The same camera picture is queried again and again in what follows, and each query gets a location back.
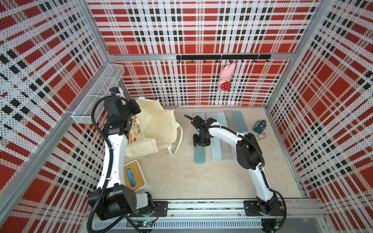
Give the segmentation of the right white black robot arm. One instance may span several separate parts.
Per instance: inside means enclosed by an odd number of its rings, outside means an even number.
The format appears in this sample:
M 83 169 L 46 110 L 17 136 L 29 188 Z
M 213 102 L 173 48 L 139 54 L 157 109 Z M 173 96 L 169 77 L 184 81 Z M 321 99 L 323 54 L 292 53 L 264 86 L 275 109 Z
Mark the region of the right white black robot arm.
M 236 150 L 237 162 L 248 171 L 256 190 L 258 210 L 264 216 L 283 214 L 287 216 L 287 207 L 284 197 L 273 190 L 267 180 L 264 166 L 265 160 L 259 144 L 252 133 L 236 132 L 223 126 L 214 118 L 202 119 L 200 116 L 191 117 L 191 125 L 197 131 L 193 135 L 193 145 L 206 147 L 211 144 L 211 138 L 218 138 L 228 143 Z

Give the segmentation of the teal lid white pencil case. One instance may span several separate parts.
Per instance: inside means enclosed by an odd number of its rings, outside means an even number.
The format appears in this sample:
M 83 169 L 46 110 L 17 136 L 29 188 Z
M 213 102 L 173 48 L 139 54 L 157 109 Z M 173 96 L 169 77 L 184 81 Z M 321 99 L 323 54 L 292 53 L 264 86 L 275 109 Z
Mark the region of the teal lid white pencil case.
M 206 120 L 205 113 L 194 113 L 193 117 L 199 116 L 202 120 Z

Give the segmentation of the light blue slim pencil case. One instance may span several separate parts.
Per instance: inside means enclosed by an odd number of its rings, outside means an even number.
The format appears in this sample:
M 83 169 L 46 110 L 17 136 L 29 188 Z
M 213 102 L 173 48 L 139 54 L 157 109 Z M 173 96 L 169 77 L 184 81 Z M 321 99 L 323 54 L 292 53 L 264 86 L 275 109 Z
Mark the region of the light blue slim pencil case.
M 217 121 L 224 127 L 228 127 L 224 112 L 217 112 Z

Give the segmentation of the frosted translucent pencil case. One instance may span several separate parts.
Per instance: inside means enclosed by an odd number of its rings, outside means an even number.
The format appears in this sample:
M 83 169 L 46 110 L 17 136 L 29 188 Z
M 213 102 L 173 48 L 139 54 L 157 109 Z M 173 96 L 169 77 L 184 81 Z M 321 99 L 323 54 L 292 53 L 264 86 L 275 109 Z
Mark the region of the frosted translucent pencil case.
M 233 160 L 234 156 L 232 153 L 232 147 L 229 143 L 220 140 L 222 160 Z

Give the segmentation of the cream floral canvas bag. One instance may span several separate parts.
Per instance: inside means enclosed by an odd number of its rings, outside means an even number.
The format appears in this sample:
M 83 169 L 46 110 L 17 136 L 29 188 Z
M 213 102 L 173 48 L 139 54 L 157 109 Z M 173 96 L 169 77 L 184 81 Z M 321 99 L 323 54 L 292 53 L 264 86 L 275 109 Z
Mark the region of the cream floral canvas bag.
M 141 112 L 132 117 L 125 155 L 135 158 L 163 149 L 171 155 L 178 153 L 184 132 L 174 111 L 164 109 L 159 101 L 144 97 L 136 99 L 136 103 Z

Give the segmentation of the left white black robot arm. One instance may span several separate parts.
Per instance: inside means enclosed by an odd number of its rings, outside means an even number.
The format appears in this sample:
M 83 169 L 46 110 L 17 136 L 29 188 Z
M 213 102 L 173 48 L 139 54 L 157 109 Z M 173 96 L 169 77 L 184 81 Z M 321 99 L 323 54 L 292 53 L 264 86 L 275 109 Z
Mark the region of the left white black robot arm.
M 100 98 L 93 106 L 91 121 L 105 143 L 105 158 L 96 190 L 88 193 L 91 212 L 86 224 L 87 231 L 94 233 L 93 220 L 115 221 L 101 230 L 106 233 L 132 213 L 152 214 L 155 211 L 149 192 L 137 194 L 125 185 L 124 153 L 129 141 L 132 117 L 141 112 L 135 100 L 127 100 L 118 87 L 111 88 L 109 95 Z

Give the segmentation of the light blue box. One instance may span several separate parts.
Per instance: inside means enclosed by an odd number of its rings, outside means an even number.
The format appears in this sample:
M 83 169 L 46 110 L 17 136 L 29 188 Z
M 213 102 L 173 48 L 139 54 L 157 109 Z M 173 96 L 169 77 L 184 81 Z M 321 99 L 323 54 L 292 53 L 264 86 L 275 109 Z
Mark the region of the light blue box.
M 193 148 L 194 151 L 194 163 L 202 165 L 206 162 L 206 150 L 202 146 L 196 146 Z

